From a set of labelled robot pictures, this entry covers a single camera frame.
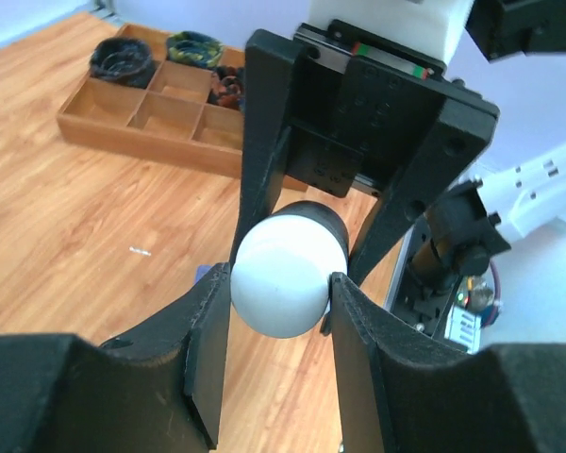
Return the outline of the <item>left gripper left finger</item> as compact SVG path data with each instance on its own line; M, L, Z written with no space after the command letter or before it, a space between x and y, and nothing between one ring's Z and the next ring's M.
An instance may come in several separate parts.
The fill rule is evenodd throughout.
M0 452L209 452L218 444L230 271L101 345L0 335Z

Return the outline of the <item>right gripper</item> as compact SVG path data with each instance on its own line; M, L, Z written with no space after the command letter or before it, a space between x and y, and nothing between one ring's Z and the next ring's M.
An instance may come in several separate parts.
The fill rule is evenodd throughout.
M344 21L259 29L245 45L239 216L242 239L275 209L284 176L343 197L380 198L357 236L348 276L361 284L490 144L499 108L442 82L445 62Z

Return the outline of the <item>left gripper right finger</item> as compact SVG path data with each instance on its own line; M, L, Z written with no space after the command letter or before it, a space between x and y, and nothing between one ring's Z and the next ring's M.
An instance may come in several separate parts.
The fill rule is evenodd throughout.
M566 452L566 344L473 355L331 278L331 335L348 452Z

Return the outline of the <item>blue weekly pill organizer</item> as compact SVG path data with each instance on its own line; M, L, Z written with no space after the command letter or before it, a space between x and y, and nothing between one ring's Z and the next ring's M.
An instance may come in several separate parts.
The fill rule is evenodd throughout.
M202 264L199 265L195 271L193 283L198 283L206 274L211 270L212 265Z

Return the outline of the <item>white cap pill bottle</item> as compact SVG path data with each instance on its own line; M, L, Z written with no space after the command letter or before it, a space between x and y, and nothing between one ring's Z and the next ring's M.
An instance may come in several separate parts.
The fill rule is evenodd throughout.
M330 277L345 274L348 261L339 214L315 201L291 203L242 239L230 277L233 307L259 334L298 337L327 313Z

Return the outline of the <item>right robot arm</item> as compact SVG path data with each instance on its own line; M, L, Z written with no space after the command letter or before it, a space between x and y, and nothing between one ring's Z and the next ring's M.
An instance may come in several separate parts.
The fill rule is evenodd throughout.
M566 1L315 1L292 38L245 46L237 308L322 306L420 216L426 287L476 274L566 210L566 144L454 187L498 108L444 73L463 33L487 60L566 53Z

